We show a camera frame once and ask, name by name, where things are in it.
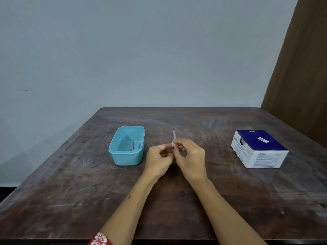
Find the white sticker label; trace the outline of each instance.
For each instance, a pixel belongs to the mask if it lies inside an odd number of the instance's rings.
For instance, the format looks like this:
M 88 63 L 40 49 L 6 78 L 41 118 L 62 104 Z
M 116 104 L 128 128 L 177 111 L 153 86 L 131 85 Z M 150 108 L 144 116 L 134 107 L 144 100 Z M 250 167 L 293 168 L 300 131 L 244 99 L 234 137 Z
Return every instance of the white sticker label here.
M 265 140 L 265 139 L 262 138 L 262 137 L 258 137 L 258 139 L 261 140 L 261 141 L 263 141 L 263 142 L 265 142 L 265 143 L 268 143 L 268 142 L 269 142 L 268 140 Z

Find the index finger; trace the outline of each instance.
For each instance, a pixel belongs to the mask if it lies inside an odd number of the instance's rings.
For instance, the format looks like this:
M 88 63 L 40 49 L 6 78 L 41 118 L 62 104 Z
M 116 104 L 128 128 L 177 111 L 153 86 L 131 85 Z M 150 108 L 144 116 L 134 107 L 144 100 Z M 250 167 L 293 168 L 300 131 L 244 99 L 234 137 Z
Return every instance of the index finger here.
M 183 138 L 183 139 L 176 139 L 173 141 L 174 144 L 182 144 L 184 146 L 184 148 L 186 148 L 186 151 L 188 151 L 189 149 L 195 147 L 194 144 L 192 144 L 189 140 Z
M 160 145 L 157 145 L 157 146 L 153 146 L 153 148 L 158 152 L 162 152 L 166 149 L 171 149 L 173 148 L 173 146 L 171 145 L 171 143 L 168 143 L 168 144 L 160 144 Z

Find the person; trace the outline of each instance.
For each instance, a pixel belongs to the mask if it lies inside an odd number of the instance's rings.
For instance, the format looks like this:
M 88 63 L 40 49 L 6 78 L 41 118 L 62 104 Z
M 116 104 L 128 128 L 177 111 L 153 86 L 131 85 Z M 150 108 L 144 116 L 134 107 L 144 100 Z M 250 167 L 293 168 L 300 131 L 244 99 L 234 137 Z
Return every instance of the person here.
M 131 244 L 144 203 L 153 185 L 164 175 L 174 158 L 185 179 L 194 189 L 206 211 L 221 245 L 266 244 L 250 225 L 218 193 L 207 177 L 205 151 L 190 139 L 177 139 L 171 144 L 149 148 L 144 171 L 133 189 L 100 232 L 90 240 L 91 245 Z M 183 157 L 180 151 L 187 151 Z

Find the forearm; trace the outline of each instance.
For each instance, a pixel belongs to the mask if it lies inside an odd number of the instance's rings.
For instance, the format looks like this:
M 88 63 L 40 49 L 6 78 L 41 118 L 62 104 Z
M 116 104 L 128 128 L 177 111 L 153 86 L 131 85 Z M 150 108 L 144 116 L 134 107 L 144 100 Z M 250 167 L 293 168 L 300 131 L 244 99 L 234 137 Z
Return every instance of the forearm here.
M 131 244 L 144 203 L 156 180 L 142 175 L 101 232 L 113 245 Z
M 221 245 L 266 244 L 206 178 L 191 183 Z

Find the person's left arm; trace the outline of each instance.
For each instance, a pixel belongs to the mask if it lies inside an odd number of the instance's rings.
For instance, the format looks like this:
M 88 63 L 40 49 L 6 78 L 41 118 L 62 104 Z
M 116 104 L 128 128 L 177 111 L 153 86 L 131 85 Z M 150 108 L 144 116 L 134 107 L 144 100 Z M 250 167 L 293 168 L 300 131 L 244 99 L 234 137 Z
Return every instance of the person's left arm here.
M 89 244 L 131 244 L 144 203 L 153 185 L 174 159 L 171 144 L 150 147 L 145 168 L 133 189 Z

